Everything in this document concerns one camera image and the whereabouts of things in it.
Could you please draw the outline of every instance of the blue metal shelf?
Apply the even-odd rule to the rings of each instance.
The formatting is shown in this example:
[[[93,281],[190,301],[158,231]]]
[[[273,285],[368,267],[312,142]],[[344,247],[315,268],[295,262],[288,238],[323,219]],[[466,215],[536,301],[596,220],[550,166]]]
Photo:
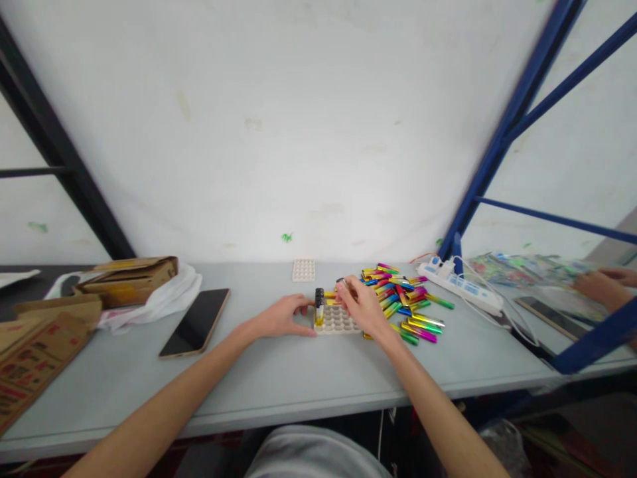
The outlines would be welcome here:
[[[452,255],[460,255],[460,240],[480,204],[489,204],[637,244],[637,236],[634,234],[485,197],[512,142],[637,33],[637,13],[635,13],[531,112],[528,112],[584,5],[585,0],[559,0],[557,2],[443,240],[438,252],[443,259],[448,259]],[[637,298],[613,313],[581,340],[573,343],[555,357],[551,365],[562,374],[579,372],[634,337],[636,332]]]

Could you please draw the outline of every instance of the cable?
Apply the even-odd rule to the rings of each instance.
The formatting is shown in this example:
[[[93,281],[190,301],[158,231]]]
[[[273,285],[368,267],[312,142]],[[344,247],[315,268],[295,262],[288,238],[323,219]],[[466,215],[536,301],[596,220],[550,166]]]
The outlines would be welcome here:
[[[378,432],[378,461],[380,461],[380,441],[383,438],[383,417],[385,416],[385,410],[380,411],[380,430]]]
[[[453,256],[451,259],[449,260],[454,260],[454,259],[460,259],[460,261],[462,261],[462,263],[464,264],[465,267],[467,267],[470,271],[471,274],[477,278],[479,278],[482,283],[494,294],[499,295],[502,299],[504,299],[505,301],[508,302],[509,306],[515,311],[516,314],[518,314],[518,317],[520,318],[520,320],[522,322],[524,322],[524,325],[526,325],[529,334],[531,335],[531,337],[533,338],[533,340],[529,340],[528,337],[526,337],[526,334],[522,333],[522,331],[518,328],[518,325],[516,324],[516,322],[512,319],[509,319],[509,317],[507,317],[506,314],[504,314],[504,316],[507,318],[507,320],[509,321],[509,324],[511,324],[511,326],[516,330],[516,332],[518,334],[520,334],[520,336],[527,341],[529,344],[533,345],[534,347],[539,347],[539,341],[537,340],[537,336],[535,335],[535,331],[533,330],[533,327],[531,327],[531,324],[529,324],[527,322],[527,320],[524,318],[524,316],[520,313],[520,311],[518,311],[518,309],[515,307],[515,305],[508,299],[508,297],[504,296],[503,294],[501,294],[500,292],[498,292],[494,287],[491,286],[490,283],[488,283],[484,277],[480,276],[473,267],[471,267],[471,265],[469,265],[469,263],[467,263],[466,260],[464,260],[462,257],[460,256]],[[505,329],[506,326],[501,325],[497,322],[495,322],[495,320],[493,320],[491,317],[489,317],[486,314],[483,314],[481,310],[479,310],[477,307],[475,307],[473,304],[469,303],[464,297],[462,298],[462,300],[472,309],[474,309],[480,316],[482,316],[484,319],[486,319],[489,323],[491,323],[492,325],[495,325],[496,327],[499,327],[501,329]]]
[[[414,262],[416,262],[418,259],[421,259],[421,258],[423,258],[423,257],[427,257],[427,256],[431,256],[431,255],[438,256],[438,254],[436,254],[435,252],[427,252],[426,254],[423,254],[422,256],[418,256],[418,257],[416,257],[416,259],[409,261],[409,263],[410,263],[410,264],[413,264],[413,263],[414,263]]]

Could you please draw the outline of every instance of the green paint stain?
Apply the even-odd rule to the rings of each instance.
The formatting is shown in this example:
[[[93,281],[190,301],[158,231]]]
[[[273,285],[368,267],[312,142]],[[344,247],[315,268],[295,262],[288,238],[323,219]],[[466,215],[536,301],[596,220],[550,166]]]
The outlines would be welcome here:
[[[27,226],[29,226],[29,229],[32,229],[40,234],[46,234],[48,232],[46,224],[40,224],[39,222],[30,221],[27,223]]]

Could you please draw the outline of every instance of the table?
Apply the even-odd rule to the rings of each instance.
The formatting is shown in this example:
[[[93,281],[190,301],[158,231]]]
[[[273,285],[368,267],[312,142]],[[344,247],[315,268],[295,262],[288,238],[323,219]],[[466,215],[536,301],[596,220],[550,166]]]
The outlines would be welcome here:
[[[202,264],[202,289],[229,287],[228,300],[208,350],[242,321],[278,297],[356,274],[371,264],[317,264],[313,283],[293,283],[291,264]],[[406,274],[413,266],[396,264]],[[456,304],[432,304],[445,320],[438,344],[421,341],[414,355],[451,398],[562,383],[564,378],[503,329],[476,316],[458,297],[431,284]],[[88,451],[132,411],[198,357],[159,360],[183,313],[134,327],[124,335],[98,331],[44,394],[0,439],[0,463]],[[310,319],[297,319],[311,324]],[[185,427],[201,436],[408,404],[380,348],[359,335],[315,339],[281,337],[252,345]]]
[[[515,309],[518,310],[525,317],[531,327],[533,327],[538,340],[540,340],[553,354],[559,355],[573,344],[573,342],[565,335],[561,334],[546,322],[536,317],[527,309],[524,309],[522,306],[513,302],[515,298],[529,295],[528,293],[524,293],[513,287],[501,286],[498,287],[497,290],[513,303]],[[510,311],[510,308],[511,304],[505,303],[505,310]],[[515,320],[521,328],[526,329],[526,326],[520,321],[517,314],[508,312],[507,315],[512,320]],[[565,376],[565,380],[587,380],[598,376],[621,373],[635,366],[637,366],[637,353],[635,353],[635,351],[633,351],[628,345],[624,345],[615,349],[605,357],[600,358],[597,362],[589,365],[581,372]]]

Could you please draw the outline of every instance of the hand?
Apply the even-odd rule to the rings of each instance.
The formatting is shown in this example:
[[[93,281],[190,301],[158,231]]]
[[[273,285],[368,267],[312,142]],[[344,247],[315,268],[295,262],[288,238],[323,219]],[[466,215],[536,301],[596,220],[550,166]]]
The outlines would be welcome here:
[[[573,282],[573,289],[601,303],[610,312],[621,309],[633,298],[623,285],[599,271],[577,276]]]
[[[383,309],[380,308],[376,292],[354,276],[348,276],[345,280],[349,288],[358,295],[358,300],[354,299],[349,288],[342,282],[336,283],[336,300],[343,302],[343,307],[354,322],[375,339],[380,339],[387,331],[393,333]]]
[[[303,294],[286,295],[259,315],[248,321],[251,330],[259,337],[302,335],[316,337],[314,329],[304,327],[292,320],[292,314],[307,314],[307,306],[313,302]]]
[[[637,287],[637,271],[620,268],[601,268],[599,272],[611,279],[615,279],[626,287]]]

